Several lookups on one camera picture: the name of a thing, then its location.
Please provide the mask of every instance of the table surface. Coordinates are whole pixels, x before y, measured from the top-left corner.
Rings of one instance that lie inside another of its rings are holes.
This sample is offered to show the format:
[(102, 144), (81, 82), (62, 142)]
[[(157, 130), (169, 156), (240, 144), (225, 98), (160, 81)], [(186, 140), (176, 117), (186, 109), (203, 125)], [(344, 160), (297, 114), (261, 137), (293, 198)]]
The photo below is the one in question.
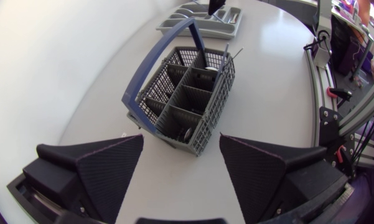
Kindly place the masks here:
[[(219, 50), (229, 42), (232, 55), (245, 49), (235, 59), (233, 87), (200, 157), (173, 149), (138, 129), (126, 117), (121, 102), (138, 65), (162, 37), (155, 27), (170, 11), (150, 20), (114, 55), (70, 120), (61, 145), (119, 138), (123, 133), (144, 136), (144, 149), (117, 223), (134, 223), (139, 217), (223, 217), (228, 223), (243, 223), (218, 146), (220, 132), (286, 146), (311, 145), (312, 88), (303, 46), (312, 41), (312, 34), (295, 17), (270, 4), (252, 0), (227, 3), (244, 11), (236, 37), (203, 41), (207, 48)], [(160, 58), (175, 46), (193, 45), (192, 38), (177, 37)]]

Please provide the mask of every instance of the wire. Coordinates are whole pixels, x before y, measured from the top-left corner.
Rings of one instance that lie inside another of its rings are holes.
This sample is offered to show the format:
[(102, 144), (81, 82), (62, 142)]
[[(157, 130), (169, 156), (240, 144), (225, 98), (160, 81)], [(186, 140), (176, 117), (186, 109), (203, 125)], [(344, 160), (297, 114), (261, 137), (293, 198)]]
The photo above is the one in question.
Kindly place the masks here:
[(360, 162), (360, 158), (361, 158), (363, 150), (365, 149), (365, 147), (369, 143), (369, 140), (371, 139), (371, 137), (373, 136), (373, 134), (374, 134), (374, 122), (373, 122), (373, 124), (372, 124), (372, 126), (371, 126), (371, 128), (370, 128), (370, 130), (369, 130), (369, 132), (367, 134), (367, 136), (365, 137), (364, 142), (361, 144), (361, 147), (360, 147), (360, 149), (357, 152), (358, 154), (354, 154), (354, 156), (352, 158), (353, 162), (355, 162), (358, 159), (357, 165)]
[(354, 154), (353, 154), (353, 156), (355, 155), (355, 153), (356, 153), (356, 151), (357, 151), (359, 145), (361, 144), (362, 138), (363, 138), (363, 136), (365, 135), (365, 131), (367, 130), (368, 124), (369, 124), (369, 121), (367, 122), (367, 124), (365, 125), (365, 128), (363, 129), (362, 135), (361, 135), (360, 140), (358, 141), (358, 144), (357, 144), (357, 146), (356, 146), (356, 148), (355, 148), (355, 150), (354, 150)]
[(356, 161), (357, 158), (359, 158), (359, 157), (361, 156), (363, 150), (364, 150), (365, 147), (367, 146), (367, 144), (368, 144), (370, 138), (372, 137), (373, 133), (374, 133), (374, 122), (373, 122), (373, 124), (371, 125), (371, 128), (369, 129), (369, 132), (367, 133), (367, 136), (365, 136), (365, 140), (364, 140), (364, 142), (362, 143), (360, 149), (359, 149), (358, 152), (354, 155), (354, 157), (353, 157), (353, 161)]

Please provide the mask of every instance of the black bracket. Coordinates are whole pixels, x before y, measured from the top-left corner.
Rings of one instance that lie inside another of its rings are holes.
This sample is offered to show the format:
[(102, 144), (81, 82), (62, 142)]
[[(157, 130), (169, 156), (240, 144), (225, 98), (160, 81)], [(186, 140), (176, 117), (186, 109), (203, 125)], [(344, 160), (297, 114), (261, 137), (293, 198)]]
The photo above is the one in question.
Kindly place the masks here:
[(338, 112), (321, 107), (319, 113), (319, 145), (327, 148), (324, 159), (349, 178), (354, 178), (355, 171), (352, 164), (354, 133), (344, 138), (339, 135), (339, 121), (343, 117)]

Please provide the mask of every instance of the white wall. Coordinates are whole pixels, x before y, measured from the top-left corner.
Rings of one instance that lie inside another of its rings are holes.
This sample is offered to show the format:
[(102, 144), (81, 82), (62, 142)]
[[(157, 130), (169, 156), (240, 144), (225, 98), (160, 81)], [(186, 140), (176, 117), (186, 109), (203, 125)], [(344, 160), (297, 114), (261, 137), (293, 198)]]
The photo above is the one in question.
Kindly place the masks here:
[(6, 185), (37, 157), (36, 145), (57, 144), (112, 55), (183, 2), (0, 0), (0, 211), (9, 223), (31, 222)]

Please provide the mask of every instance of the dishwasher cutlery basket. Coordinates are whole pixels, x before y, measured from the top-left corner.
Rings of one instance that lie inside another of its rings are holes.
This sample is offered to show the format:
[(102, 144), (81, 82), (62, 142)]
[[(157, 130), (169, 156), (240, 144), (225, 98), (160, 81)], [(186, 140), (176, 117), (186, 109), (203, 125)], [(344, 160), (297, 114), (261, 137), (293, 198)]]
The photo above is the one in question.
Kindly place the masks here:
[[(141, 89), (160, 54), (187, 27), (196, 47), (175, 47)], [(205, 67), (215, 67), (218, 71)], [(128, 118), (140, 128), (172, 147), (199, 156), (218, 122), (234, 77), (230, 54), (205, 49), (195, 19), (185, 19), (147, 54), (122, 102), (129, 110)]]

